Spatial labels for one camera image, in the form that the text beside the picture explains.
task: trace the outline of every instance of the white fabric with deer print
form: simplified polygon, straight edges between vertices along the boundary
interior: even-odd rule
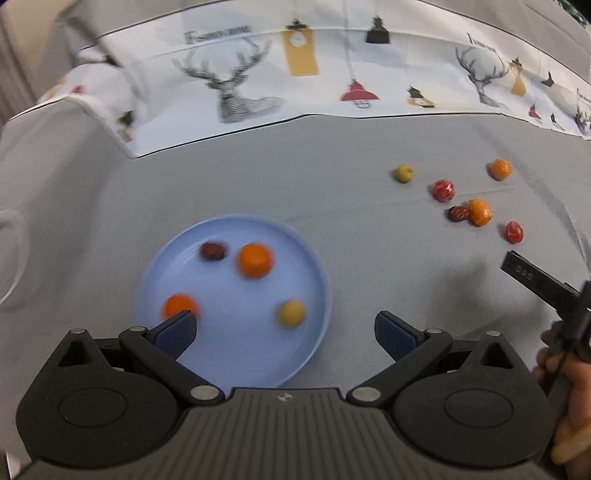
[[[41,101],[94,96],[138,157],[303,115],[499,113],[591,134],[588,78],[420,1],[213,2],[105,33],[76,58],[83,78],[73,69]]]

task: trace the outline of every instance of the yellow fruit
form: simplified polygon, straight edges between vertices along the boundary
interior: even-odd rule
[[[414,170],[413,168],[408,165],[400,165],[396,170],[394,170],[394,178],[398,180],[400,183],[408,183],[414,177]]]
[[[306,319],[306,305],[301,300],[287,300],[277,310],[277,319],[284,327],[297,327]]]

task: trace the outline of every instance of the printed tag illustration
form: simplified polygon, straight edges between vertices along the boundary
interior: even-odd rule
[[[511,89],[511,93],[513,95],[517,95],[518,97],[523,97],[526,93],[525,90],[525,83],[521,79],[521,72],[523,71],[523,65],[519,61],[519,57],[515,60],[509,62],[509,67],[513,71],[515,75],[515,83],[513,84],[513,88]]]
[[[294,20],[281,32],[285,60],[294,77],[318,75],[318,62],[314,48],[314,32],[299,20]]]

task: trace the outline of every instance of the deer head print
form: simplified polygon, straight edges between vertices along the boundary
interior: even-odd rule
[[[207,60],[202,60],[199,67],[193,66],[192,59],[198,47],[193,47],[186,55],[184,63],[173,60],[174,65],[185,75],[195,79],[207,80],[207,87],[219,91],[219,118],[223,123],[242,122],[255,116],[266,115],[277,110],[283,99],[277,97],[263,97],[258,100],[243,98],[238,92],[238,86],[248,80],[246,72],[262,62],[271,48],[271,42],[267,41],[261,48],[249,38],[244,39],[252,48],[251,55],[246,56],[238,52],[238,66],[232,70],[227,80],[222,80],[218,75],[209,70]]]
[[[461,65],[461,67],[464,68],[464,70],[466,70],[468,72],[468,78],[476,87],[476,91],[478,92],[478,96],[480,97],[480,102],[484,103],[485,105],[490,105],[490,106],[494,106],[497,108],[501,108],[501,107],[505,108],[505,105],[493,100],[491,97],[489,97],[487,94],[485,94],[484,87],[486,85],[489,85],[493,80],[503,78],[505,75],[507,75],[509,73],[509,69],[506,67],[506,65],[501,60],[501,63],[503,66],[500,71],[497,71],[496,66],[494,66],[492,69],[492,72],[485,74],[481,79],[477,78],[476,77],[476,69],[474,67],[474,64],[476,63],[476,59],[473,59],[470,62],[468,62],[466,60],[466,55],[468,54],[468,52],[470,52],[472,50],[474,50],[474,47],[470,47],[469,49],[465,50],[462,53],[462,55],[460,55],[460,52],[456,47],[456,58],[457,58],[457,61],[459,62],[459,64]]]

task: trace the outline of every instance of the table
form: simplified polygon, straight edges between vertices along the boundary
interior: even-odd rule
[[[113,337],[138,323],[144,269],[212,216],[286,222],[326,266],[330,327],[290,388],[346,391],[389,365],[373,333],[380,310],[460,338],[502,330],[532,365],[555,314],[499,269],[512,248],[501,236],[509,220],[524,227],[521,255],[575,287],[589,278],[591,146],[581,138],[502,115],[307,116],[130,160],[78,106],[45,109],[54,109],[51,135],[25,130],[35,123],[28,114],[8,125],[0,151],[0,205],[19,209],[31,230],[27,273],[0,310],[0,446],[21,458],[15,409],[63,335],[85,327]],[[42,157],[49,146],[54,154]],[[485,169],[498,157],[515,170],[502,183]],[[389,176],[401,163],[417,171],[410,184]],[[492,222],[450,223],[428,191],[440,178],[454,181],[454,204],[488,200]],[[0,233],[7,268],[14,246]]]

